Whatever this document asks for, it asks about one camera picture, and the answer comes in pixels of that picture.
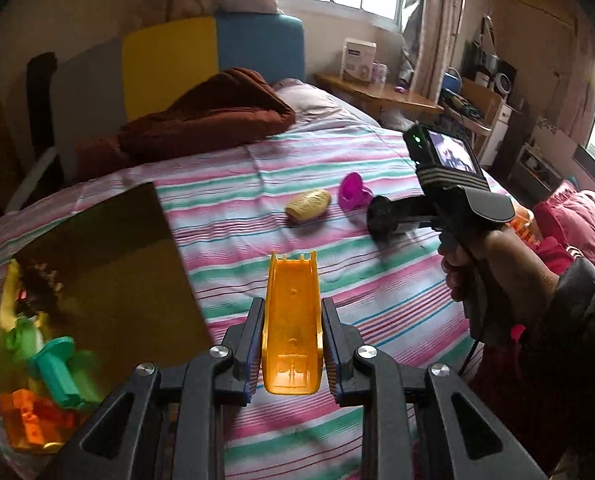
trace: wooden desk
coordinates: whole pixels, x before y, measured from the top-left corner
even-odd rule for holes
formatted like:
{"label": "wooden desk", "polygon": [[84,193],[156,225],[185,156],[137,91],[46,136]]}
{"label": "wooden desk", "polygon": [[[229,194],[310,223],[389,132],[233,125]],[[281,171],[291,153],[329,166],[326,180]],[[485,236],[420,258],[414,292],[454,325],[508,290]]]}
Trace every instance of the wooden desk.
{"label": "wooden desk", "polygon": [[413,92],[401,94],[388,84],[381,88],[379,85],[352,83],[333,74],[315,74],[313,78],[325,90],[350,94],[364,104],[364,111],[376,120],[379,119],[382,108],[400,108],[412,120],[422,114],[439,115],[443,111],[441,106],[426,97]]}

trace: pink cloth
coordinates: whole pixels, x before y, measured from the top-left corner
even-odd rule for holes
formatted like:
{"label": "pink cloth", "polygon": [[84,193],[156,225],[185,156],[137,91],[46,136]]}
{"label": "pink cloth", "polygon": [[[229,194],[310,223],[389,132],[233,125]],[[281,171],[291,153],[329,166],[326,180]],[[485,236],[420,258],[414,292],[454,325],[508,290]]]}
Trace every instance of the pink cloth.
{"label": "pink cloth", "polygon": [[546,237],[534,251],[555,274],[562,274],[573,263],[573,257],[552,236]]}
{"label": "pink cloth", "polygon": [[595,192],[578,192],[565,180],[533,213],[545,237],[577,247],[595,265]]}

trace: yellow plastic toy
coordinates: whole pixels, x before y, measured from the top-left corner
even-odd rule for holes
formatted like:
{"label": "yellow plastic toy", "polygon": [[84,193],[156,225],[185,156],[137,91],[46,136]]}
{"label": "yellow plastic toy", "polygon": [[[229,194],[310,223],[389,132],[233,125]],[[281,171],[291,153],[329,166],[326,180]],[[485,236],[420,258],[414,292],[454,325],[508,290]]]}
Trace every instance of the yellow plastic toy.
{"label": "yellow plastic toy", "polygon": [[324,345],[315,254],[310,260],[271,254],[262,331],[262,376],[271,394],[308,395],[320,387]]}

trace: yellow headboard panel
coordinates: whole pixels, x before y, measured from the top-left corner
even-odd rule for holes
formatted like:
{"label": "yellow headboard panel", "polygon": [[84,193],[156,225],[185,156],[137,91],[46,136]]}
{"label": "yellow headboard panel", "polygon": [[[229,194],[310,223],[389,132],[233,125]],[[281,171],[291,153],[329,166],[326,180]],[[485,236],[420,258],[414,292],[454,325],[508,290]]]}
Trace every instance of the yellow headboard panel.
{"label": "yellow headboard panel", "polygon": [[218,37],[212,17],[143,28],[122,42],[127,119],[169,107],[218,72]]}

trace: headboard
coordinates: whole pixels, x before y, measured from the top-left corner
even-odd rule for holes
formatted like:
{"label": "headboard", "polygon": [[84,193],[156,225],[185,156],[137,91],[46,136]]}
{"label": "headboard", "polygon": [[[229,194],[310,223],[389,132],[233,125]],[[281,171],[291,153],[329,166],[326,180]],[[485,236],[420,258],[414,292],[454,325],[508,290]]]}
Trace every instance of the headboard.
{"label": "headboard", "polygon": [[283,14],[221,14],[137,30],[60,64],[50,83],[55,146],[65,180],[75,146],[165,109],[217,72],[244,67],[272,84],[305,79],[302,22]]}

